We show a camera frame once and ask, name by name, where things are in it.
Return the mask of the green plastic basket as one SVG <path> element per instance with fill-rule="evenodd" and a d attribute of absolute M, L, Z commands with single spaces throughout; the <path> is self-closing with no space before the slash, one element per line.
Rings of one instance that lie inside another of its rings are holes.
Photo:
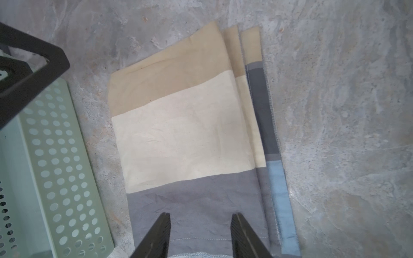
<path fill-rule="evenodd" d="M 1 257 L 114 250 L 69 87 L 55 80 L 1 129 Z"/>

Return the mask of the beige grey striped pillowcase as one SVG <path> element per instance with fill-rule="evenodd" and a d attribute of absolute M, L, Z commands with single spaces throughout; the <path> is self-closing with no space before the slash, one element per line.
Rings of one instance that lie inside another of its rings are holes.
<path fill-rule="evenodd" d="M 190 37 L 114 72 L 108 85 L 135 255 L 170 219 L 164 257 L 236 257 L 240 213 L 269 258 L 299 258 L 259 27 Z"/>

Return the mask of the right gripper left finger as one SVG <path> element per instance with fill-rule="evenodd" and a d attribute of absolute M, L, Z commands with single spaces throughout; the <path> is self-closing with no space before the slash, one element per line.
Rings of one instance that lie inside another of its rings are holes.
<path fill-rule="evenodd" d="M 170 234 L 170 214 L 164 212 L 149 229 L 130 258 L 167 258 Z"/>

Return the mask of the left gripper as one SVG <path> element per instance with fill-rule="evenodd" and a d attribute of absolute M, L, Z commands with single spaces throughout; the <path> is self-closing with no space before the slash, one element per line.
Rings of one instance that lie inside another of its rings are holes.
<path fill-rule="evenodd" d="M 70 68 L 63 49 L 1 23 L 1 44 L 37 54 L 46 65 L 33 72 L 17 59 L 1 57 L 1 128 L 15 118 L 47 86 Z"/>

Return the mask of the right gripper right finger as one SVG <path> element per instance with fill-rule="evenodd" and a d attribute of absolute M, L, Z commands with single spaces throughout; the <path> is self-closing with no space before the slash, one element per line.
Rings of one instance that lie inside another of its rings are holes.
<path fill-rule="evenodd" d="M 272 257 L 241 213 L 232 215 L 230 230 L 234 258 Z"/>

